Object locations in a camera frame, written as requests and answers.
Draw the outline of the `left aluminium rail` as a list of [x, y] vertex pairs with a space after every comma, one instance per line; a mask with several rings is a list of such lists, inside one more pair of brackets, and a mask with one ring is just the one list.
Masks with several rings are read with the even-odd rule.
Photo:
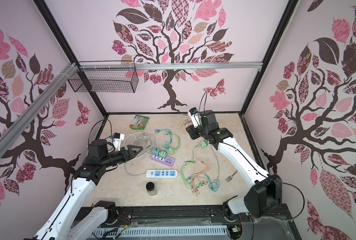
[[45, 88], [32, 104], [25, 110], [23, 114], [7, 129], [6, 133], [0, 137], [0, 159], [5, 152], [13, 145], [17, 138], [22, 134], [31, 121], [37, 116], [40, 110], [57, 92], [57, 90], [77, 72], [77, 65], [69, 63]]

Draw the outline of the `white blue power strip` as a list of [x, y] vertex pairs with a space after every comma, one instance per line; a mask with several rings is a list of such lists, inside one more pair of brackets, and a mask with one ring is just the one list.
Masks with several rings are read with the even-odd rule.
[[148, 169], [146, 179], [175, 179], [179, 176], [174, 169]]

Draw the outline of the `light green charger plug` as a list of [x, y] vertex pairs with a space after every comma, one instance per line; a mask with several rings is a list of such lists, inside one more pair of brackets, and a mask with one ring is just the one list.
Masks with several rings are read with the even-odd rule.
[[206, 146], [208, 146], [208, 142], [205, 141], [205, 140], [203, 140], [203, 141], [201, 141], [201, 142], [199, 143], [199, 146], [200, 146], [201, 148], [205, 148]]
[[166, 151], [159, 151], [159, 157], [160, 158], [164, 159], [164, 158], [166, 158], [166, 156], [167, 156]]

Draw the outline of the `rear aluminium rail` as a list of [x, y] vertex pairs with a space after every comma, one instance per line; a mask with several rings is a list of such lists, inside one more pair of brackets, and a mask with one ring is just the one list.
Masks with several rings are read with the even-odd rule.
[[128, 70], [128, 71], [154, 71], [154, 70], [197, 70], [197, 69], [261, 69], [262, 62], [225, 62], [225, 63], [183, 63], [183, 64], [115, 64], [109, 65], [82, 65], [80, 62], [80, 69], [87, 70]]

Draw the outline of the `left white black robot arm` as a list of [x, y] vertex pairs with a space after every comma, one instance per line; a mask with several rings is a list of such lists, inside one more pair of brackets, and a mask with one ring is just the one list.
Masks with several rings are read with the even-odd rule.
[[110, 152], [109, 146], [113, 146], [113, 143], [105, 139], [94, 140], [88, 145], [88, 156], [73, 175], [69, 190], [47, 222], [33, 236], [34, 240], [86, 240], [99, 225], [116, 219], [115, 204], [104, 202], [93, 207], [79, 223], [73, 224], [83, 203], [107, 170], [134, 159], [143, 150], [141, 146], [128, 145]]

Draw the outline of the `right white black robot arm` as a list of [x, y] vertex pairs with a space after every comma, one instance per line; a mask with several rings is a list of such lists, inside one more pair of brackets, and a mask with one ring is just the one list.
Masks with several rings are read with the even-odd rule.
[[281, 178], [270, 175], [260, 167], [227, 128], [220, 128], [213, 111], [199, 112], [197, 108], [192, 108], [188, 111], [188, 117], [190, 119], [185, 126], [191, 139], [204, 138], [233, 164], [249, 187], [244, 197], [227, 201], [232, 214], [249, 213], [260, 218], [282, 203]]

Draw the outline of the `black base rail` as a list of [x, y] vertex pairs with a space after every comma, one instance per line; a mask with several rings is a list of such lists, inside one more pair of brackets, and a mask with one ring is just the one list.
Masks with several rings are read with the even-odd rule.
[[162, 221], [199, 221], [201, 225], [232, 225], [249, 222], [247, 214], [234, 215], [223, 205], [116, 207], [115, 225], [160, 223]]

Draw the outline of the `aluminium rail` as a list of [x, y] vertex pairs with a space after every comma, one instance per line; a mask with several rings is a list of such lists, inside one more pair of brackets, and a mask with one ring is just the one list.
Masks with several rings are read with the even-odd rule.
[[0, 137], [0, 159], [5, 152], [13, 145], [17, 138], [22, 134], [31, 121], [37, 116], [40, 110], [57, 92], [57, 90], [77, 72], [77, 65], [69, 63], [45, 88], [32, 104], [25, 110], [23, 114], [7, 129], [6, 133]]
[[80, 69], [87, 70], [128, 70], [128, 71], [154, 71], [154, 70], [197, 70], [197, 69], [261, 69], [262, 62], [225, 62], [225, 63], [183, 63], [183, 64], [115, 64], [109, 65], [82, 65], [80, 62]]

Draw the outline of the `purple power strip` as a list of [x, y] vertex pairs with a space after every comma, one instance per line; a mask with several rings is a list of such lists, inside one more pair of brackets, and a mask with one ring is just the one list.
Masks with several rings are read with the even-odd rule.
[[150, 158], [152, 161], [163, 164], [168, 167], [173, 167], [175, 164], [175, 159], [170, 156], [166, 156], [165, 158], [162, 158], [156, 155], [151, 155]]

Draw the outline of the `black lid glass jar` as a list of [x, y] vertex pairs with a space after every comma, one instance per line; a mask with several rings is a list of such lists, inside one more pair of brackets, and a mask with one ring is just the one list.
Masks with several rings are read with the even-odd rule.
[[153, 182], [148, 182], [146, 184], [146, 190], [150, 196], [155, 196], [158, 194], [157, 187]]

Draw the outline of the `beige vegetable peeler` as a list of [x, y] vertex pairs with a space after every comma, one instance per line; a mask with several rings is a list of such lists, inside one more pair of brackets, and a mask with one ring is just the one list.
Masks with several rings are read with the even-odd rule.
[[189, 117], [188, 114], [181, 114], [181, 122], [179, 124], [179, 128], [181, 128], [184, 125], [184, 123], [188, 119], [188, 117]]

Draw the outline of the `green snack packet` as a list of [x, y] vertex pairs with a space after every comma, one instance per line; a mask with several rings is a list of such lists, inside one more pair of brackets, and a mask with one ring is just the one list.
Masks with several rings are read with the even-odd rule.
[[146, 116], [135, 115], [135, 117], [131, 121], [129, 127], [132, 130], [144, 130], [146, 128], [146, 125], [147, 125], [149, 119], [150, 118], [146, 117]]

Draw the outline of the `teal charger plug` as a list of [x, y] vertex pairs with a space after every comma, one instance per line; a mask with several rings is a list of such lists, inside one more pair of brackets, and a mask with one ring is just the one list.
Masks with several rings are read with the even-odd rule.
[[153, 150], [152, 150], [152, 153], [153, 153], [153, 155], [155, 155], [155, 156], [159, 156], [159, 150], [157, 149], [157, 148], [154, 148]]

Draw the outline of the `pink charger plug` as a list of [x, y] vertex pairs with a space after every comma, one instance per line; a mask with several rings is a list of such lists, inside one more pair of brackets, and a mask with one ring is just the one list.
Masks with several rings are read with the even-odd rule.
[[193, 126], [193, 123], [192, 121], [185, 121], [185, 127], [190, 127], [190, 126]]

